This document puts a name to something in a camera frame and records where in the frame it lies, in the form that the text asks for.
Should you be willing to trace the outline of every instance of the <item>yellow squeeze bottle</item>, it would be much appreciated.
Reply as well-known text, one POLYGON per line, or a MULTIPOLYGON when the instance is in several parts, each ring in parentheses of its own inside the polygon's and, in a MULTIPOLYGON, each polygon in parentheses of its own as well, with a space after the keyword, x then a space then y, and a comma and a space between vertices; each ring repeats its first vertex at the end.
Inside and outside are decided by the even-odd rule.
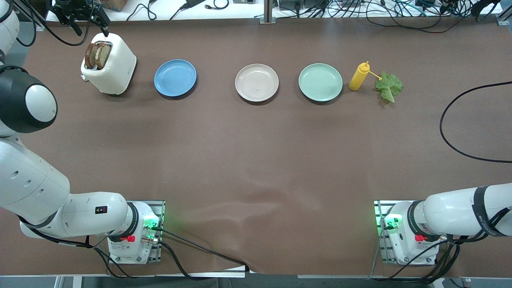
POLYGON ((354 76, 352 77, 352 80, 350 80, 350 90, 357 91, 359 87, 361 87, 361 84, 365 80, 366 76, 368 75, 368 72, 373 74, 373 72, 370 71, 370 64, 368 64, 368 61, 366 61, 366 63, 359 64, 359 66, 357 66, 357 70, 354 73, 354 76))

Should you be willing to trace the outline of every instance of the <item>plate rim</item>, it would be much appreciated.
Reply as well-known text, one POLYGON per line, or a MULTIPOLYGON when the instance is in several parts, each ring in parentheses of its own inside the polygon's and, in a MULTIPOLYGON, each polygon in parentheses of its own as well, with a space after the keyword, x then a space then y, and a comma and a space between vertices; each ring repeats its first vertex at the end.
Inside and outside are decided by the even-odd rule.
POLYGON ((268 66, 268 65, 261 64, 261 63, 253 63, 253 64, 249 64, 249 65, 247 65, 247 66, 243 67, 242 69, 240 69, 240 71, 238 71, 237 76, 234 78, 234 88, 236 89, 236 91, 237 91, 238 95, 240 95, 240 97, 244 98, 244 99, 245 99, 245 100, 247 100, 247 101, 250 101, 250 102, 263 102, 263 101, 266 101, 266 100, 268 100, 268 99, 272 98, 272 97, 276 94, 276 92, 278 91, 278 89, 279 89, 279 76, 278 76, 278 74, 276 73, 276 71, 275 71, 274 69, 272 69, 272 67, 270 67, 270 66, 268 66), (245 71, 245 70, 250 69, 250 68, 251 68, 251 66, 255 66, 255 67, 256 67, 256 66, 260 66, 260 67, 261 67, 261 66, 263 66, 263 67, 265 67, 265 68, 268 68, 268 69, 270 69, 270 71, 272 71, 272 73, 274 74, 275 78, 277 79, 277 81, 278 81, 278 82, 277 82, 277 85, 276 85, 275 91, 274 91, 274 92, 272 93, 272 95, 270 95, 268 98, 265 98, 265 99, 262 99, 262 100, 251 100, 251 99, 247 99, 246 97, 244 97, 244 96, 242 95, 243 93, 241 93, 241 89, 239 89, 239 88, 238 88, 237 83, 239 82, 239 78, 241 77, 241 73, 242 73, 242 71, 245 71))
POLYGON ((166 96, 166 97, 179 97, 185 93, 187 93, 188 91, 190 91, 192 89, 192 87, 194 87, 194 85, 196 84, 196 81, 197 81, 197 71, 196 71, 196 67, 194 67, 194 65, 192 63, 190 63, 189 61, 185 60, 185 59, 171 59, 169 61, 166 61, 165 63, 163 63, 162 65, 160 65, 160 67, 158 67, 157 71, 155 72, 155 76, 153 77, 153 85, 155 86, 155 89, 162 95, 166 96), (160 69, 162 69, 162 67, 168 65, 169 63, 171 62, 182 62, 182 63, 185 63, 187 64, 189 67, 192 67, 192 70, 194 72, 194 81, 192 81, 192 85, 183 93, 181 94, 178 94, 178 95, 168 95, 164 92, 162 92, 159 87, 157 86, 157 75, 159 74, 159 71, 160 69))
POLYGON ((301 73, 298 76, 298 87, 300 88, 302 94, 304 94, 304 96, 306 96, 308 99, 311 99, 311 100, 317 101, 317 102, 327 102, 327 101, 330 101, 330 100, 335 99, 336 97, 338 97, 339 94, 343 91, 343 77, 342 77, 341 73, 338 71, 338 69, 336 69, 335 67, 333 67, 333 66, 331 66, 329 64, 313 63, 313 64, 309 64, 308 66, 304 67, 304 69, 302 69, 301 73), (319 66, 319 65, 320 66, 327 66, 327 67, 330 67, 330 68, 334 69, 338 73, 339 79, 342 81, 342 85, 341 85, 341 88, 339 90, 339 93, 336 94, 334 97, 328 98, 328 99, 325 99, 325 100, 316 100, 316 99, 311 98, 310 96, 306 95, 306 93, 304 93, 304 90, 303 90, 303 88, 301 86, 301 79, 304 77, 303 76, 304 71, 306 71, 306 69, 310 68, 311 66, 319 66))

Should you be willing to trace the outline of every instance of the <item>brown tablecloth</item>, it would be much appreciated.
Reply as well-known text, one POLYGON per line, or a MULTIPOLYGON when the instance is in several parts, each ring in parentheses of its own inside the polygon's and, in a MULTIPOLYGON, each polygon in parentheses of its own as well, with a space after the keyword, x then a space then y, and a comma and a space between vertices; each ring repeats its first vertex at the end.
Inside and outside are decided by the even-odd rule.
MULTIPOLYGON (((69 28, 54 31, 77 39, 69 28)), ((268 26, 257 19, 191 20, 114 24, 110 31, 138 58, 120 97, 81 80, 85 46, 37 34, 25 68, 54 92, 59 114, 51 127, 23 135, 24 144, 69 177, 72 193, 165 199, 167 228, 258 273, 367 275, 377 241, 373 200, 425 199, 512 180, 511 165, 465 158, 438 131, 453 97, 509 80, 510 35, 494 23, 468 19, 444 34, 382 28, 365 19, 279 19, 268 26), (153 76, 177 58, 195 65, 198 81, 188 97, 168 100, 155 90, 153 76), (372 76, 359 91, 348 89, 367 60, 373 72, 395 73, 404 82, 395 104, 380 99, 372 76), (262 106, 243 101, 234 88, 237 72, 253 63, 271 66, 280 78, 276 97, 262 106), (330 64, 344 78, 330 105, 311 103, 300 92, 298 75, 312 63, 330 64)), ((467 152, 511 159, 509 91, 461 99, 446 117, 447 137, 467 152)), ((5 210, 0 221, 2 275, 105 272, 92 251, 27 238, 5 210)), ((236 266, 168 242, 190 272, 236 266)), ((451 275, 512 277, 511 243, 489 237, 465 244, 451 275)), ((375 274, 395 270, 378 264, 375 274)), ((127 271, 177 269, 164 253, 159 264, 127 271)))

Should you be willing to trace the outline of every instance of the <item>green leaf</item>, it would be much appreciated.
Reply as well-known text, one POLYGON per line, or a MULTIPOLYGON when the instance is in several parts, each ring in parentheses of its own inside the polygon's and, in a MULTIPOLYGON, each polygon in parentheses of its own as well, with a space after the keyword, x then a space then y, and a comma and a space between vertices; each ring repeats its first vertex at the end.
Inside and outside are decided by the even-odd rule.
POLYGON ((382 80, 377 80, 375 88, 380 91, 380 96, 389 102, 395 102, 395 96, 398 95, 403 88, 403 83, 394 74, 383 72, 382 80))

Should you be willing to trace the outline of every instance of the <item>mint green plate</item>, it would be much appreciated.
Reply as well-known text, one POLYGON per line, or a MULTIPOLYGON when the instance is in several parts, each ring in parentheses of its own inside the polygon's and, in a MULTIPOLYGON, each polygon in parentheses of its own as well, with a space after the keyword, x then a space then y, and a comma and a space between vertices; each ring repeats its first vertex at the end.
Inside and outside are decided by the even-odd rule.
POLYGON ((316 63, 302 70, 298 77, 302 93, 314 101, 329 101, 338 96, 343 88, 342 76, 334 67, 316 63))

